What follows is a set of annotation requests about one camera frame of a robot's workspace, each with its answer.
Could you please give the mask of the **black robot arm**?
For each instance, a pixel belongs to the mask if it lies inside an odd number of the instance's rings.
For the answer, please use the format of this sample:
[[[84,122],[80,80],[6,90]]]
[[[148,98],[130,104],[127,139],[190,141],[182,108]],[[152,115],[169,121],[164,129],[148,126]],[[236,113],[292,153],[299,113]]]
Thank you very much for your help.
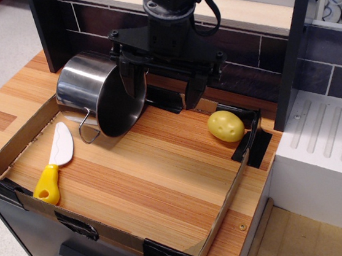
[[[188,78],[185,108],[194,109],[207,85],[220,79],[227,55],[205,40],[220,25],[208,31],[196,29],[194,11],[201,1],[206,2],[219,21],[220,11],[213,0],[143,0],[147,26],[109,33],[113,45],[110,56],[119,67],[130,96],[136,95],[139,70],[173,79],[182,75]]]

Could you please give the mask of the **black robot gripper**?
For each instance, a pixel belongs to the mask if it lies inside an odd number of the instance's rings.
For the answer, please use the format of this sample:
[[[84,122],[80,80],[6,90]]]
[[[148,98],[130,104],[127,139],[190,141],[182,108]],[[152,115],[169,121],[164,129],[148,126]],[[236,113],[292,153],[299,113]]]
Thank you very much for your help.
[[[130,97],[145,97],[148,69],[172,77],[182,74],[191,77],[185,88],[187,110],[196,108],[206,90],[207,76],[219,76],[227,59],[225,52],[196,33],[188,18],[179,22],[149,18],[144,27],[113,29],[108,38],[113,45],[111,58],[117,62]]]

